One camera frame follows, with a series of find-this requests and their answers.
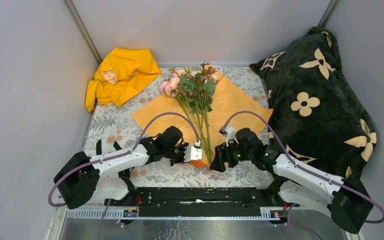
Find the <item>orange wrapping paper sheet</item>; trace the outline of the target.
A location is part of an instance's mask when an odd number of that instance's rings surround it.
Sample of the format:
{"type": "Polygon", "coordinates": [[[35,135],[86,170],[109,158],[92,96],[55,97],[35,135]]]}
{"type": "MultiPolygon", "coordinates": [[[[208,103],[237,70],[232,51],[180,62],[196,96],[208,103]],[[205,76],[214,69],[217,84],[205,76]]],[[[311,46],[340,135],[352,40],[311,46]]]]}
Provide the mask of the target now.
{"type": "Polygon", "coordinates": [[[268,121],[273,111],[259,105],[214,67],[170,69],[170,73],[173,76],[160,85],[160,96],[133,113],[132,118],[148,136],[175,126],[190,145],[200,140],[202,160],[192,161],[192,165],[210,165],[215,146],[226,140],[219,129],[227,120],[237,130],[250,128],[256,134],[266,127],[259,118],[268,121]]]}

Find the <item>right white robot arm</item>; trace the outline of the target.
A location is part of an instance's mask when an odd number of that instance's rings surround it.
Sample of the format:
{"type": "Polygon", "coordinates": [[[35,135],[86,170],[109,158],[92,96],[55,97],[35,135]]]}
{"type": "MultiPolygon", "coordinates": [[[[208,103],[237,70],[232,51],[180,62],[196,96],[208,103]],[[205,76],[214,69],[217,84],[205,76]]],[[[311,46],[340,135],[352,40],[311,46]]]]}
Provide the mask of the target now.
{"type": "Polygon", "coordinates": [[[369,194],[358,177],[332,175],[265,145],[249,128],[221,127],[226,138],[216,146],[211,170],[224,172],[239,162],[250,161],[273,175],[267,201],[311,207],[330,217],[341,229],[358,234],[373,209],[369,194]]]}

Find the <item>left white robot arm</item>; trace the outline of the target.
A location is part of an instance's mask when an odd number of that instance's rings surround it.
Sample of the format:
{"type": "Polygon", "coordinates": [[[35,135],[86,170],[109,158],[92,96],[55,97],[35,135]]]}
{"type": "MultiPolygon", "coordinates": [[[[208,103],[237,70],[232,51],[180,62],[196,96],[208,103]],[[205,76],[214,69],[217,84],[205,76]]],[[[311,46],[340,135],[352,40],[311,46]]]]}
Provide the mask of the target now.
{"type": "Polygon", "coordinates": [[[112,199],[128,206],[135,200],[130,169],[169,159],[171,165],[190,159],[191,147],[183,142],[182,132],[170,126],[154,137],[141,138],[133,149],[108,154],[74,154],[53,179],[63,206],[77,209],[90,200],[112,199]]]}

